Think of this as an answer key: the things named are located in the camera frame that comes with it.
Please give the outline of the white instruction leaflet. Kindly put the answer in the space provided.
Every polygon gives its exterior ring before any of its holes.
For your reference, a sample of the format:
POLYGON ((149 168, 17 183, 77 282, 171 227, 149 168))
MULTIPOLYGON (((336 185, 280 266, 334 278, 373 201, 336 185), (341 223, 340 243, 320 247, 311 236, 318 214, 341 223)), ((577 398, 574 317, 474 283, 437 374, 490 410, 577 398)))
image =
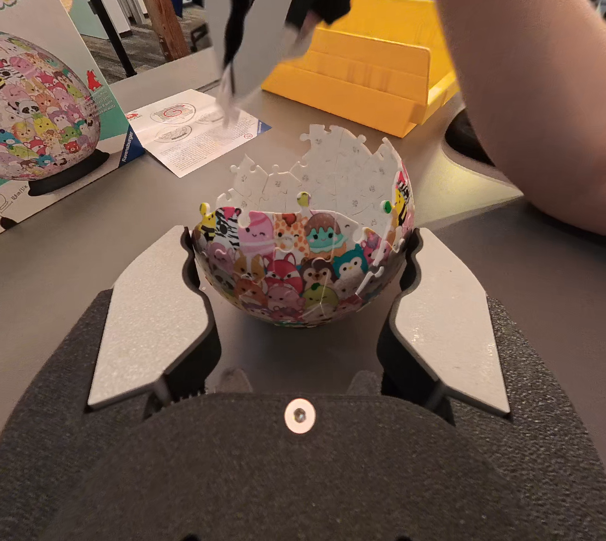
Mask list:
POLYGON ((126 115, 140 144, 179 178, 270 130, 244 111, 223 125, 223 111, 207 93, 188 89, 126 115))

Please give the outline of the person's right forearm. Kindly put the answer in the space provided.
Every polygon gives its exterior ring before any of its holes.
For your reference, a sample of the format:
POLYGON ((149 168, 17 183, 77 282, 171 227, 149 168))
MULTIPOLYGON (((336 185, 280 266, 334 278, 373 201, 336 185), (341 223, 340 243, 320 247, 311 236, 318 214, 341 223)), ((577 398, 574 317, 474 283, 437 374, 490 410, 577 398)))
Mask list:
POLYGON ((436 0, 496 168, 547 215, 605 235, 605 22, 589 0, 436 0))

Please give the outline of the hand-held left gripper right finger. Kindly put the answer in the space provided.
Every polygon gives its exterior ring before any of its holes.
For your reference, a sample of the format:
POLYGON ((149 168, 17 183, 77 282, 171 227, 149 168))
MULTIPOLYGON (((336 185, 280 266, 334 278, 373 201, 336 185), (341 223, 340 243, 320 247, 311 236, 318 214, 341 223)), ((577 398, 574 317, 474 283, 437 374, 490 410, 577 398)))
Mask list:
POLYGON ((487 293, 429 229, 415 229, 377 341, 382 392, 449 417, 454 399, 510 415, 487 293))

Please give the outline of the puzzle ball cardboard box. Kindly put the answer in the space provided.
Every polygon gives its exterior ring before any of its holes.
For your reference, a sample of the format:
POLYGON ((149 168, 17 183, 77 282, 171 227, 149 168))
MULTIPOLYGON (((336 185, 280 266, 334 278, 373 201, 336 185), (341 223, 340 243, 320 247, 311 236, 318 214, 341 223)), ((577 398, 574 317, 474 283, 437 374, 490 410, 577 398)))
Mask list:
POLYGON ((1 232, 145 152, 60 0, 1 0, 1 232))

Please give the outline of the yellow plastic bin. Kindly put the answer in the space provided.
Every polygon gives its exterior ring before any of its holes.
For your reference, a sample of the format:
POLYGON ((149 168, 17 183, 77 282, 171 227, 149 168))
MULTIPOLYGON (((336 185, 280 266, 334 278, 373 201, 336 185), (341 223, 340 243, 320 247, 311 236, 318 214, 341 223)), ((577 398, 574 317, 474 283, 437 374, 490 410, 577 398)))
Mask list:
POLYGON ((350 0, 262 90, 403 138, 459 91, 434 1, 350 0))

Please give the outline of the black textured wrist rest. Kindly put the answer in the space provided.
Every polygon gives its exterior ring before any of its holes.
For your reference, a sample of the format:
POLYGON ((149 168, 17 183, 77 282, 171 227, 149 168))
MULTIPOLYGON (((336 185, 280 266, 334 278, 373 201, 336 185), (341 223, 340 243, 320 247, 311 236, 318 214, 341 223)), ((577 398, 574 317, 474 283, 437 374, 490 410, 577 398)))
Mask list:
POLYGON ((445 130, 444 138, 446 144, 459 155, 495 168, 494 162, 489 158, 478 140, 470 122, 467 108, 461 109, 452 119, 445 130))

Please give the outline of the colourful puzzle ball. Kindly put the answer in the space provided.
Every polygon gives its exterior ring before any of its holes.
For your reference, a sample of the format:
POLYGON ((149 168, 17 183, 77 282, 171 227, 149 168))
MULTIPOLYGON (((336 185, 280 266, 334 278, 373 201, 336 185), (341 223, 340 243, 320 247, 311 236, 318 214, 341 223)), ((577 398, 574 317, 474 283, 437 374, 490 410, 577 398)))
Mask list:
POLYGON ((310 125, 308 151, 270 172, 245 156, 233 186, 201 204, 193 250, 212 287, 239 310, 289 327, 357 312, 405 266, 414 201, 388 138, 371 152, 363 135, 310 125))

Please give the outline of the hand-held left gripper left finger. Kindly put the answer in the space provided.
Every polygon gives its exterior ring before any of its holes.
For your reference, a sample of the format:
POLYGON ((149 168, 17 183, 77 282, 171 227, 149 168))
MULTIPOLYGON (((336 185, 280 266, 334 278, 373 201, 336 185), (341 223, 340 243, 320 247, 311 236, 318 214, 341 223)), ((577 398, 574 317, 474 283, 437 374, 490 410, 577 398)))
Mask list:
POLYGON ((175 226, 113 285, 87 407, 147 393, 169 406, 203 393, 221 353, 190 232, 175 226))

